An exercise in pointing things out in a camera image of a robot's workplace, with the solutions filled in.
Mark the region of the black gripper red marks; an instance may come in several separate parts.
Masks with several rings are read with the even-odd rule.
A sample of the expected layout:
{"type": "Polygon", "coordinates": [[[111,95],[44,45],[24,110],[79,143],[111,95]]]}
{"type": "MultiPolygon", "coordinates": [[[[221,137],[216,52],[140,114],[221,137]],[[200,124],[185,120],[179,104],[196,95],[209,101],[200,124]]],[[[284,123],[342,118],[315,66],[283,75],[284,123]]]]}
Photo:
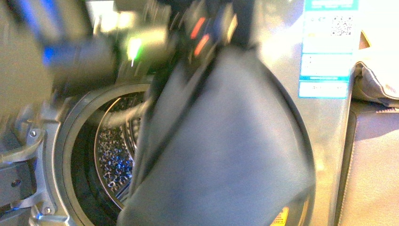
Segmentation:
{"type": "Polygon", "coordinates": [[[181,13],[175,71],[204,70],[228,46],[251,47],[253,0],[176,0],[174,12],[181,13]]]}

